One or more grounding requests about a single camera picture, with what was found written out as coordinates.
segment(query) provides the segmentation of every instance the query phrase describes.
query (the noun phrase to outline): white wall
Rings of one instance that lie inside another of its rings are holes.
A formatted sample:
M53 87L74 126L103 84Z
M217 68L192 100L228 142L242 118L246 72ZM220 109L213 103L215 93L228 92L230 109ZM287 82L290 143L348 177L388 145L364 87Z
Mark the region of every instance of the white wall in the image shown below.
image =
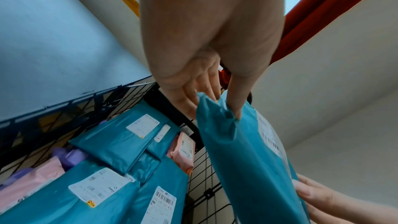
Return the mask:
M253 105L286 147L398 87L398 0L363 0L272 64Z
M140 19L122 0L80 0L145 67Z
M398 90L287 150L296 172L398 207Z

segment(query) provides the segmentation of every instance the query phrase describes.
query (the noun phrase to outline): barcode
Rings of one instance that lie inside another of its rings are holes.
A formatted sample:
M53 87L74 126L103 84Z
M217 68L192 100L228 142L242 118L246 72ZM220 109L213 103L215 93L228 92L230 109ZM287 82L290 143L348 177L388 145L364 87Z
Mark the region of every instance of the barcode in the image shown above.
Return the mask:
M160 198L167 204L174 205L174 200L167 198L165 195L161 194L159 191L156 192L156 197Z

